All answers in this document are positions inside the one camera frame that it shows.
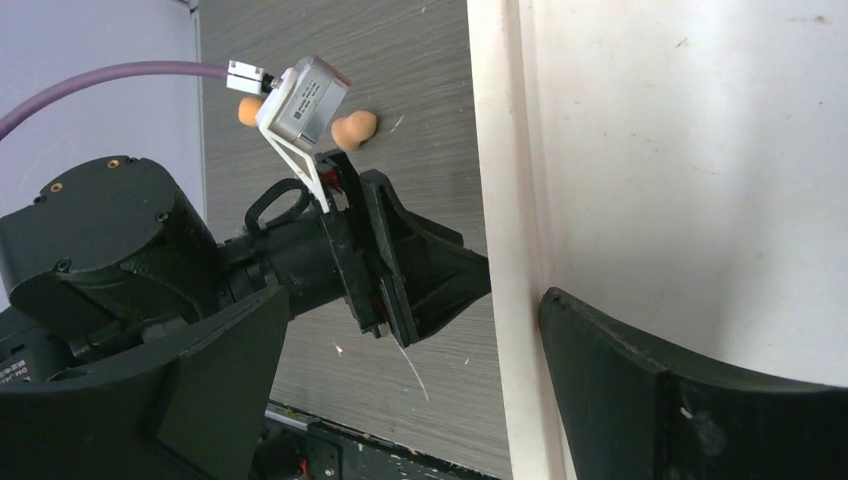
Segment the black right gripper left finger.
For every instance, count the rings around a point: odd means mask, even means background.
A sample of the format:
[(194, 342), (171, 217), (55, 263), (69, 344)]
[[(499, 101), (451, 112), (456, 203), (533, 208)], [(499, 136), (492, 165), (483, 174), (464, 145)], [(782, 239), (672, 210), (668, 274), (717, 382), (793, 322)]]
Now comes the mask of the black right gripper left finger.
[(244, 479), (287, 323), (267, 288), (167, 337), (1, 390), (5, 479)]

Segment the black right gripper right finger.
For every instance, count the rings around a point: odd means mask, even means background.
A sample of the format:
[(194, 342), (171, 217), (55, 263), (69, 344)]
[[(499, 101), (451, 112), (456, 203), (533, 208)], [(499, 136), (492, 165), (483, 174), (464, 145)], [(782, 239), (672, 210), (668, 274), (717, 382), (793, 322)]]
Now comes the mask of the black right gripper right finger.
[(581, 479), (843, 479), (847, 391), (718, 361), (558, 288), (538, 324)]

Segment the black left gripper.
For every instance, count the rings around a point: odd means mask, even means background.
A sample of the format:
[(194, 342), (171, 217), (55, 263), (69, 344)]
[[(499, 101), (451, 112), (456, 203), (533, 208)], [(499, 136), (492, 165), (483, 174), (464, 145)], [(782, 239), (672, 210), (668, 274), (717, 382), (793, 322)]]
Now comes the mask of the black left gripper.
[(299, 316), (342, 299), (362, 332), (380, 338), (389, 324), (406, 348), (491, 293), (488, 258), (404, 207), (387, 175), (369, 170), (359, 180), (340, 150), (315, 159), (320, 187), (341, 199), (324, 211), (296, 178), (269, 187), (225, 243), (226, 302), (280, 286)]

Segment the orange makeup sponge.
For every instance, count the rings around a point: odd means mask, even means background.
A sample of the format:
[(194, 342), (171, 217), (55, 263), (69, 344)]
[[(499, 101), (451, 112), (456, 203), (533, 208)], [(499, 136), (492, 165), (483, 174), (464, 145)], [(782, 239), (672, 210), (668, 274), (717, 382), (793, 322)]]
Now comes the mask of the orange makeup sponge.
[(237, 116), (239, 122), (245, 126), (255, 128), (257, 125), (256, 116), (263, 103), (263, 99), (259, 97), (243, 98), (238, 105)]

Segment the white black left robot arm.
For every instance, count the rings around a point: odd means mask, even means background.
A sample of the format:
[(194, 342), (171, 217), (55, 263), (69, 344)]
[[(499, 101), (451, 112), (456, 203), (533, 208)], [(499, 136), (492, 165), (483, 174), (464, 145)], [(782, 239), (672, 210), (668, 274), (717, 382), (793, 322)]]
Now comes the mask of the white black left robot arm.
[(322, 209), (285, 178), (218, 241), (171, 174), (98, 158), (1, 220), (1, 379), (40, 382), (208, 319), (268, 287), (286, 319), (343, 301), (363, 333), (402, 347), (438, 333), (491, 290), (485, 256), (407, 210), (389, 178), (339, 150), (316, 158)]

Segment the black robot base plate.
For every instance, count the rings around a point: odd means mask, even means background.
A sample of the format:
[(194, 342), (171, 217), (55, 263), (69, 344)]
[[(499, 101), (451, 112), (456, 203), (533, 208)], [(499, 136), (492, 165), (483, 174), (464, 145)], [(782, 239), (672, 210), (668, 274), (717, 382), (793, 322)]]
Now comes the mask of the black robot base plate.
[(250, 479), (487, 479), (339, 423), (269, 402)]

